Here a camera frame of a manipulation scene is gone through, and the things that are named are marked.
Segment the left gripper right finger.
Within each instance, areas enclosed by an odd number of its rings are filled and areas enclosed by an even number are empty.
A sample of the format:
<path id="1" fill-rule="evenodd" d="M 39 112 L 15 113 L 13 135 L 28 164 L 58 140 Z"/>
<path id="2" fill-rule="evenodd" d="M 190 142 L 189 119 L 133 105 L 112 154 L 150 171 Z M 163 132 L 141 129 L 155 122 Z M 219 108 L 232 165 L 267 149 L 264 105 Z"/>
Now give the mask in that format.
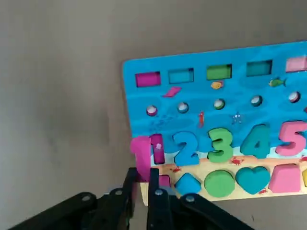
<path id="1" fill-rule="evenodd" d="M 148 230 L 253 230 L 199 194 L 181 198 L 159 186 L 159 170 L 150 169 L 148 188 Z"/>

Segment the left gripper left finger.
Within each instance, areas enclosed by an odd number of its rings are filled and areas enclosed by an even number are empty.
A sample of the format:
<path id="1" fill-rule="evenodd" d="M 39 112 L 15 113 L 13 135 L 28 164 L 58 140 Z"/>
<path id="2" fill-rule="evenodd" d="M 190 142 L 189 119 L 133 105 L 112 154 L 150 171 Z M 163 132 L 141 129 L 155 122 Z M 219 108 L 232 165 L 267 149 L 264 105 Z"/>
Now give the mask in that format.
<path id="1" fill-rule="evenodd" d="M 129 168 L 122 187 L 100 198 L 78 193 L 23 222 L 13 230 L 127 230 L 135 207 L 136 168 Z"/>

